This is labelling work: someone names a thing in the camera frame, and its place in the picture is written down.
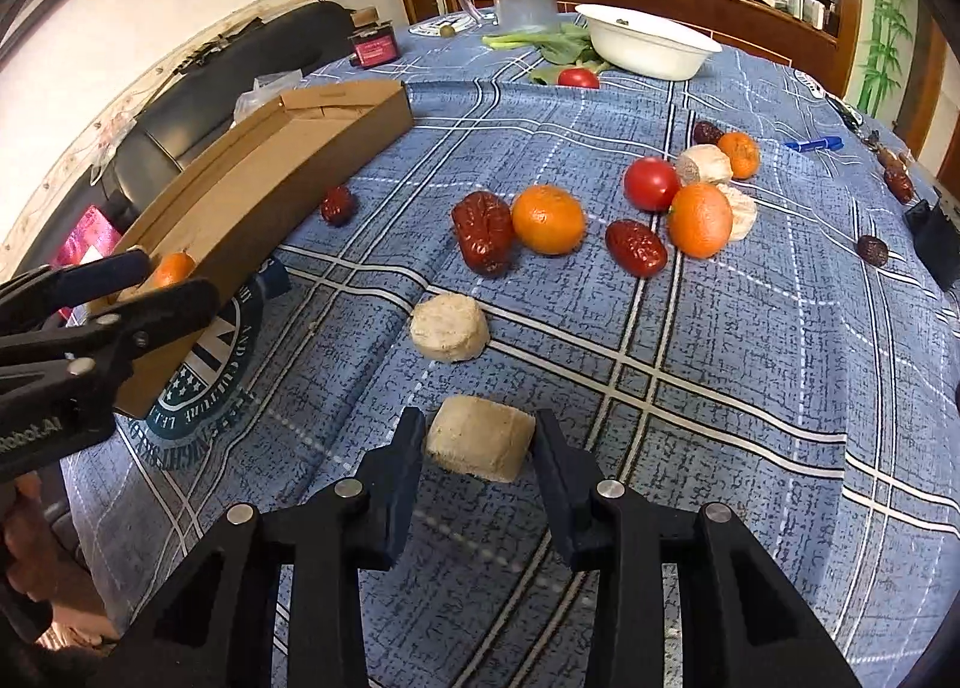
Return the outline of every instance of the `blue marker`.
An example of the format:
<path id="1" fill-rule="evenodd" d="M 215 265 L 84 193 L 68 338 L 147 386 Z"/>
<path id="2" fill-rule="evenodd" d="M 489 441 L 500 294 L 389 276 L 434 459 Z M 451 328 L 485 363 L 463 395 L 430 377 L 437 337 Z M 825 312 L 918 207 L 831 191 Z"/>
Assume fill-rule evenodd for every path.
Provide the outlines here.
<path id="1" fill-rule="evenodd" d="M 787 149 L 794 149 L 795 152 L 815 152 L 817 149 L 829 149 L 832 152 L 839 152 L 840 149 L 843 149 L 843 138 L 837 135 L 827 135 L 826 138 L 818 138 L 817 140 L 788 140 L 784 142 L 784 146 Z"/>

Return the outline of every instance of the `plaid tablecloth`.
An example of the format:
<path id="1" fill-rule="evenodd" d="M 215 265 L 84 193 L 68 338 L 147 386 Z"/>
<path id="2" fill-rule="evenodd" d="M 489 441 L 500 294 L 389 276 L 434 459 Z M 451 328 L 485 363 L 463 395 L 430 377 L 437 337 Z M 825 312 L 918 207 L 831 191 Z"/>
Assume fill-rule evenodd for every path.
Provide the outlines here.
<path id="1" fill-rule="evenodd" d="M 570 441 L 652 501 L 728 501 L 863 684 L 896 684 L 960 585 L 960 327 L 875 159 L 803 77 L 729 48 L 688 83 L 616 71 L 593 91 L 529 85 L 538 55 L 488 51 L 475 29 L 405 32 L 401 45 L 392 65 L 339 61 L 306 80 L 407 82 L 416 127 L 352 178 L 357 218 L 305 220 L 150 418 L 119 420 L 112 440 L 64 461 L 112 617 L 125 627 L 229 504 L 304 501 L 387 442 L 406 405 L 432 415 L 466 393 L 552 408 Z M 606 224 L 662 220 L 627 204 L 623 171 L 683 151 L 702 117 L 760 141 L 760 173 L 738 183 L 760 217 L 708 261 L 668 246 L 664 272 L 633 279 L 604 247 Z M 847 146 L 781 146 L 818 134 Z M 479 279 L 450 208 L 532 183 L 580 199 L 586 240 L 566 258 L 522 251 L 506 277 Z M 856 256 L 861 234 L 889 244 L 886 267 Z M 479 359 L 430 362 L 411 346 L 413 306 L 446 290 L 486 311 L 493 341 Z M 596 577 L 571 576 L 551 551 L 530 468 L 502 485 L 426 463 L 400 565 L 361 582 L 380 685 L 582 681 Z M 679 684 L 669 572 L 665 589 L 667 682 Z M 284 576 L 277 685 L 288 600 Z"/>

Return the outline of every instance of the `white bowl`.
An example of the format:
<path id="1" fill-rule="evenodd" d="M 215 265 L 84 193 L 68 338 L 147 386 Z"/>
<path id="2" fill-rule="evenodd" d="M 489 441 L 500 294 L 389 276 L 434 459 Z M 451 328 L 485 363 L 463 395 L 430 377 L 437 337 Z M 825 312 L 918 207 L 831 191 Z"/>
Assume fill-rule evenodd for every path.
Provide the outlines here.
<path id="1" fill-rule="evenodd" d="M 641 10 L 578 5 L 593 48 L 612 65 L 662 80 L 690 80 L 704 60 L 723 51 L 696 29 Z"/>

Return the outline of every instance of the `tangerine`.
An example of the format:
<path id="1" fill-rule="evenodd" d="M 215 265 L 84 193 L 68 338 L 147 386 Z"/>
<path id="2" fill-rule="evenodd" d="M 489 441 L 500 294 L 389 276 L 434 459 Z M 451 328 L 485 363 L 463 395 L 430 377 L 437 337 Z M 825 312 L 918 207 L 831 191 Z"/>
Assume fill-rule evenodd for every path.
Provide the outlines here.
<path id="1" fill-rule="evenodd" d="M 730 240 L 733 210 L 723 192 L 698 181 L 673 196 L 666 224 L 677 249 L 692 258 L 711 258 Z"/>
<path id="2" fill-rule="evenodd" d="M 747 133 L 727 133 L 717 148 L 730 158 L 733 178 L 750 178 L 760 170 L 760 146 Z"/>
<path id="3" fill-rule="evenodd" d="M 164 255 L 150 278 L 152 286 L 157 288 L 178 285 L 193 273 L 197 267 L 194 259 L 186 252 L 171 252 Z"/>
<path id="4" fill-rule="evenodd" d="M 550 184 L 524 189 L 514 200 L 511 216 L 517 238 L 541 255 L 566 255 L 587 232 L 579 202 L 570 192 Z"/>

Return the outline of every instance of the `black leather sofa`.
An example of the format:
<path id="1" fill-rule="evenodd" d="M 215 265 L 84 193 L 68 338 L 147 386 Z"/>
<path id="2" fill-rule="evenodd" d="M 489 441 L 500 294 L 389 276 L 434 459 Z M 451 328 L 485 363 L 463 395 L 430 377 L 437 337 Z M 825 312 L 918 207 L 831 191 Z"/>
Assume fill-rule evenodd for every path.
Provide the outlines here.
<path id="1" fill-rule="evenodd" d="M 71 187 L 17 272 L 51 261 L 90 205 L 126 231 L 170 181 L 227 131 L 237 97 L 253 88 L 255 77 L 296 68 L 305 76 L 351 53 L 352 32 L 350 11 L 318 0 L 266 23 L 254 20 L 226 48 L 192 62 L 137 116 L 98 183 L 90 186 L 88 172 Z"/>

